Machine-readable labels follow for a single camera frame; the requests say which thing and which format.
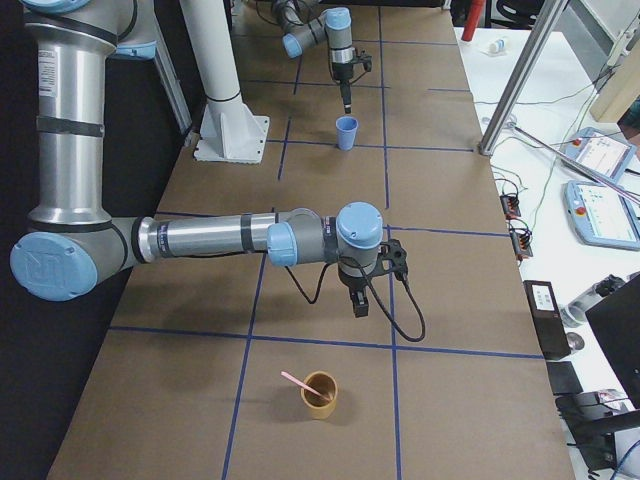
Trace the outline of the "orange connector block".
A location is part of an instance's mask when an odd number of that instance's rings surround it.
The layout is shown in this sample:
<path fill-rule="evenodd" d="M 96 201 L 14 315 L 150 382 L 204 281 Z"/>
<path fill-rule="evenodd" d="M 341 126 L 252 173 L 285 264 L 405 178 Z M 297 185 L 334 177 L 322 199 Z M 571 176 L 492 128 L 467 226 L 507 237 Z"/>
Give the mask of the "orange connector block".
<path fill-rule="evenodd" d="M 515 219 L 521 216 L 520 200 L 517 192 L 502 193 L 499 199 L 507 219 Z"/>
<path fill-rule="evenodd" d="M 509 235 L 518 261 L 533 257 L 531 248 L 532 233 L 527 227 L 510 227 Z"/>

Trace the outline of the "white blue tube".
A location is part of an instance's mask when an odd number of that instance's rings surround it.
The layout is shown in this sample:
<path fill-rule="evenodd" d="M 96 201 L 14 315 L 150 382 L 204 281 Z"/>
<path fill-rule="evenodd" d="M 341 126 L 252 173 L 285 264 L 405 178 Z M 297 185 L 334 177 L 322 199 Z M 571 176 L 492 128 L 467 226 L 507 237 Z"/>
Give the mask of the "white blue tube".
<path fill-rule="evenodd" d="M 505 55 L 508 52 L 509 41 L 506 37 L 499 37 L 487 46 L 487 54 L 490 56 Z"/>

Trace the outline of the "clear water bottle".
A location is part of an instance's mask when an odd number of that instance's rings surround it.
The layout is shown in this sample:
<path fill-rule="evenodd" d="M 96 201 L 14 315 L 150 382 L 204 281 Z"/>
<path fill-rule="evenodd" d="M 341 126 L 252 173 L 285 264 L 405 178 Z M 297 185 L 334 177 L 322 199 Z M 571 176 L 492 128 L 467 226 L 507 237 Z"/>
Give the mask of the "clear water bottle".
<path fill-rule="evenodd" d="M 567 328 L 577 328 L 585 324 L 587 322 L 586 312 L 625 283 L 623 278 L 609 275 L 590 286 L 574 300 L 560 308 L 563 325 Z"/>

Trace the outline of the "teach pendant tablet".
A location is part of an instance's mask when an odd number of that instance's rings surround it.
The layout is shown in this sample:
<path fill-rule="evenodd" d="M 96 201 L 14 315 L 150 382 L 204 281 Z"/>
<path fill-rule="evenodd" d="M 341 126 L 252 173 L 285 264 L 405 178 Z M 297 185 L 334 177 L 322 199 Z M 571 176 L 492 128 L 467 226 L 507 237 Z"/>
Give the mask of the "teach pendant tablet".
<path fill-rule="evenodd" d="M 576 132 L 563 148 L 565 155 L 599 174 L 618 182 L 637 147 L 621 133 L 606 134 L 594 127 Z"/>
<path fill-rule="evenodd" d="M 639 220 L 630 202 L 606 186 L 569 181 L 563 186 L 569 223 L 590 246 L 639 250 Z"/>

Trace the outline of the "orange connector block far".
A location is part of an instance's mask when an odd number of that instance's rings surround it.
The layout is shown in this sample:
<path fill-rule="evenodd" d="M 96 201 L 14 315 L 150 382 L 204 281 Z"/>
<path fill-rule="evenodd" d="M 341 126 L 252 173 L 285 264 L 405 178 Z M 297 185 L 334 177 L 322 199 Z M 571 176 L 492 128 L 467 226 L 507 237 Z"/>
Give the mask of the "orange connector block far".
<path fill-rule="evenodd" d="M 517 192 L 502 193 L 499 199 L 507 219 L 515 219 L 521 216 L 520 200 Z"/>

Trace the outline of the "white mounting pillar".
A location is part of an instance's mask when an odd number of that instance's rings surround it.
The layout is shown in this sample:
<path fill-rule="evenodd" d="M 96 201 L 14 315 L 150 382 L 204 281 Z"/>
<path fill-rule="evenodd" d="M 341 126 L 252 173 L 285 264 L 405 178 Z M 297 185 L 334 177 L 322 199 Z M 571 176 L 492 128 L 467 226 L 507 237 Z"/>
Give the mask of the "white mounting pillar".
<path fill-rule="evenodd" d="M 270 119 L 244 103 L 224 3 L 188 0 L 180 6 L 206 96 L 195 158 L 260 163 Z"/>

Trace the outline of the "blue ribbed plastic cup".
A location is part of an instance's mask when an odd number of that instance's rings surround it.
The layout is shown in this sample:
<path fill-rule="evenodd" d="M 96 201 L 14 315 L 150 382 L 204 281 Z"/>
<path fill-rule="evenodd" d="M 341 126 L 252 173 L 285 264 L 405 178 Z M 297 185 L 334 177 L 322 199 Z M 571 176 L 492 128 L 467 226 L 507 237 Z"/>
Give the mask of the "blue ribbed plastic cup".
<path fill-rule="evenodd" d="M 342 151 L 351 150 L 359 128 L 358 120 L 353 116 L 342 116 L 336 120 L 335 126 L 338 148 Z"/>

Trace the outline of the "pink chopstick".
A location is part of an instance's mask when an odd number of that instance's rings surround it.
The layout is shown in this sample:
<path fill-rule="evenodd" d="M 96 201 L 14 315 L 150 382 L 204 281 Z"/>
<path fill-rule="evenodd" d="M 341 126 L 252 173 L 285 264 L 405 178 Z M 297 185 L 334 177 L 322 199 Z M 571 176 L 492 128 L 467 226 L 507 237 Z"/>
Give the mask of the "pink chopstick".
<path fill-rule="evenodd" d="M 318 390 L 312 388 L 311 386 L 309 386 L 308 384 L 306 384 L 305 382 L 303 382 L 302 380 L 299 380 L 298 378 L 294 377 L 292 374 L 290 374 L 289 372 L 286 371 L 280 371 L 280 375 L 287 379 L 288 381 L 292 382 L 293 384 L 295 384 L 296 386 L 300 387 L 301 389 L 303 389 L 304 391 L 310 392 L 313 395 L 315 395 L 318 398 L 321 398 L 327 402 L 331 402 L 333 400 L 333 398 L 331 396 L 325 395 L 321 392 L 319 392 Z"/>

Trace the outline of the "orange connector block near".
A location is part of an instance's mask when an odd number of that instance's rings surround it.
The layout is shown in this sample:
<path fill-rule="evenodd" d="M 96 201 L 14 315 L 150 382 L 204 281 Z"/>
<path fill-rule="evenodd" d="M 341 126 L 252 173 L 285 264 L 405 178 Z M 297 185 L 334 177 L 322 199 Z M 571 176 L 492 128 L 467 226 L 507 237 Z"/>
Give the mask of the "orange connector block near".
<path fill-rule="evenodd" d="M 510 227 L 509 235 L 518 261 L 533 257 L 531 248 L 532 233 L 527 227 Z"/>

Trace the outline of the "black monitor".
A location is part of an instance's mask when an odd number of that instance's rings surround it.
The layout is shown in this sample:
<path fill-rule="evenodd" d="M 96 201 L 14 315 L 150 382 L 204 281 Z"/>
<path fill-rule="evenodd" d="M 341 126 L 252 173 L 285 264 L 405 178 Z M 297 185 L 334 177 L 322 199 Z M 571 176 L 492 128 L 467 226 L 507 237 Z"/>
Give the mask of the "black monitor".
<path fill-rule="evenodd" d="M 587 319 L 624 391 L 639 408 L 639 275 L 589 309 Z"/>

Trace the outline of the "aluminium frame post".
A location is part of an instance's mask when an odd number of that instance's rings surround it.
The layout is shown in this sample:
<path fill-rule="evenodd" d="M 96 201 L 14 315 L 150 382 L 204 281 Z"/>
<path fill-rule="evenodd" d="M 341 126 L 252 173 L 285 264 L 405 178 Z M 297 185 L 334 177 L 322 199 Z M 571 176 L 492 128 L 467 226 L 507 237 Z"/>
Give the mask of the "aluminium frame post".
<path fill-rule="evenodd" d="M 481 155 L 491 156 L 493 154 L 500 132 L 506 126 L 508 116 L 568 3 L 568 0 L 547 0 L 544 2 L 480 140 L 478 150 Z"/>

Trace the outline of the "black power box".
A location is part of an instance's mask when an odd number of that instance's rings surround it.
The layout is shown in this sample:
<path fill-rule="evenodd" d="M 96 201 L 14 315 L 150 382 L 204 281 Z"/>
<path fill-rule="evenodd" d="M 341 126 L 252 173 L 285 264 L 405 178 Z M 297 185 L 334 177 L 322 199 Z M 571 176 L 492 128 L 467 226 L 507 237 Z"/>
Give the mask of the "black power box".
<path fill-rule="evenodd" d="M 560 360 L 567 357 L 571 350 L 552 284 L 548 281 L 524 280 L 523 285 L 544 358 Z"/>

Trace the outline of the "near teach pendant tablet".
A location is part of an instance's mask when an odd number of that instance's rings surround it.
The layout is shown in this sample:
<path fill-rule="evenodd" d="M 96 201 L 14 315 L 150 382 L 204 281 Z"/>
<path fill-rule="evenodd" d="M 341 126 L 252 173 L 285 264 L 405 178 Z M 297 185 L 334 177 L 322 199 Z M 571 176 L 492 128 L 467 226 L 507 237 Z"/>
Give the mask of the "near teach pendant tablet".
<path fill-rule="evenodd" d="M 569 181 L 563 186 L 569 223 L 590 246 L 639 250 L 639 220 L 630 202 L 606 186 Z"/>

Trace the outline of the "bamboo wooden cup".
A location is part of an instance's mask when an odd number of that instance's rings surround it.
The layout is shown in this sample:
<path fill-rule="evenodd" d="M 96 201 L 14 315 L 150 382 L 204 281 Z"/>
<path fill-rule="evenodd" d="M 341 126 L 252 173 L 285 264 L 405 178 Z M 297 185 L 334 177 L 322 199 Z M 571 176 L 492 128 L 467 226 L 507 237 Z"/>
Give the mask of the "bamboo wooden cup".
<path fill-rule="evenodd" d="M 314 420 L 326 420 L 337 406 L 338 385 L 335 378 L 325 371 L 308 374 L 303 383 L 309 389 L 301 389 L 301 398 Z"/>

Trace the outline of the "red cylinder bottle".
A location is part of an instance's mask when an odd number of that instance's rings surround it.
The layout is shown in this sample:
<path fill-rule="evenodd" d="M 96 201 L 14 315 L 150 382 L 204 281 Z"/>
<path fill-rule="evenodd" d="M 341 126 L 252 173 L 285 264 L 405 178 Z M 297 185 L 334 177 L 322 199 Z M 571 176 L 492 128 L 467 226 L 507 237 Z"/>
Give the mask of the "red cylinder bottle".
<path fill-rule="evenodd" d="M 461 36 L 462 41 L 471 42 L 473 40 L 476 28 L 484 12 L 485 4 L 486 4 L 485 0 L 470 1 L 468 15 L 466 17 L 463 33 Z"/>

